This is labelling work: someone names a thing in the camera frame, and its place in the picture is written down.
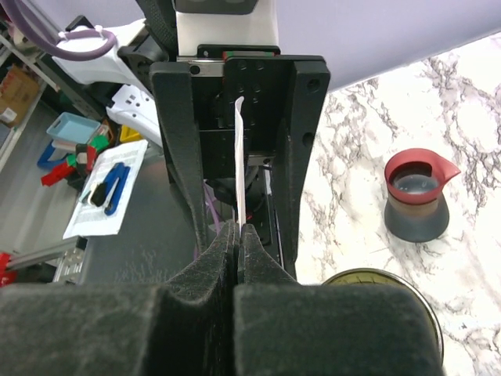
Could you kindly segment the blue stapler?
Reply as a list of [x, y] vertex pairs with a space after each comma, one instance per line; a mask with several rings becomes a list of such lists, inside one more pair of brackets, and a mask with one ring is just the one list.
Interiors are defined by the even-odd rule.
[[118, 162], [111, 168], [106, 178], [103, 180], [106, 186], [104, 203], [105, 215], [111, 216], [117, 210], [130, 170], [131, 168], [124, 162]]

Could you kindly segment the cardboard box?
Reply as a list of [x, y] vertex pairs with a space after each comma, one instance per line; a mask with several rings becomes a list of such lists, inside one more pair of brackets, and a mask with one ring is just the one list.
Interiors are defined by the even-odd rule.
[[34, 102], [40, 85], [21, 68], [11, 66], [1, 83], [1, 123], [19, 125]]

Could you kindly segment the white paper coffee filter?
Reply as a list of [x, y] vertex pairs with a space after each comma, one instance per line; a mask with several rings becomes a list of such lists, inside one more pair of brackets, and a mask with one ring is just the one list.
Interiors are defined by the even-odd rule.
[[244, 97], [236, 99], [234, 103], [235, 120], [235, 141], [234, 141], [234, 159], [235, 159], [235, 180], [236, 180], [236, 205], [240, 230], [247, 221], [246, 201], [245, 201], [245, 165], [244, 165], [244, 123], [241, 114]]

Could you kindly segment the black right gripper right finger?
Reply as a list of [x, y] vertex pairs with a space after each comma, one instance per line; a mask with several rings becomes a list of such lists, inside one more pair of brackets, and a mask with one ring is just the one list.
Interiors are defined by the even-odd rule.
[[317, 313], [335, 295], [297, 283], [264, 250], [253, 226], [241, 232], [244, 281], [234, 290], [234, 356], [238, 375], [440, 375], [442, 366], [352, 367], [325, 345], [327, 318]]

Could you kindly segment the green glass dripper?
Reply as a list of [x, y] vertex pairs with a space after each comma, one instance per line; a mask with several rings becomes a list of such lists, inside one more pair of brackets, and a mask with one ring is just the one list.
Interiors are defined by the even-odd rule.
[[378, 269], [351, 269], [323, 284], [335, 295], [317, 313], [327, 318], [325, 345], [352, 367], [441, 367], [443, 338], [429, 305], [399, 277]]

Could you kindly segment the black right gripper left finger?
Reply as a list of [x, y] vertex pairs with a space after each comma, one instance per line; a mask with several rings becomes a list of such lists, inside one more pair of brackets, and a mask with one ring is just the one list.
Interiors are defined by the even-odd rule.
[[1, 290], [4, 375], [231, 375], [236, 224], [158, 284]]

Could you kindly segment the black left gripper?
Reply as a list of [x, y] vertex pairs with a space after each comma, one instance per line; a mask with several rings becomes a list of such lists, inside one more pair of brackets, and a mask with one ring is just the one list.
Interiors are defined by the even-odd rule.
[[281, 234], [284, 269], [295, 274], [301, 195], [330, 72], [321, 56], [293, 62], [278, 49], [209, 49], [219, 58], [157, 62], [150, 68], [168, 171], [186, 200], [196, 245], [207, 248], [203, 179], [235, 173], [234, 103], [243, 96], [246, 164], [277, 159], [285, 115]]

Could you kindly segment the light blue plastic tray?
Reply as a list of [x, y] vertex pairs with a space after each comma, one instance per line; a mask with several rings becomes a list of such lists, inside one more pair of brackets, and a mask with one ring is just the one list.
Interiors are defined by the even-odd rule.
[[101, 123], [76, 114], [63, 112], [48, 127], [46, 133], [54, 140], [68, 143], [87, 143]]

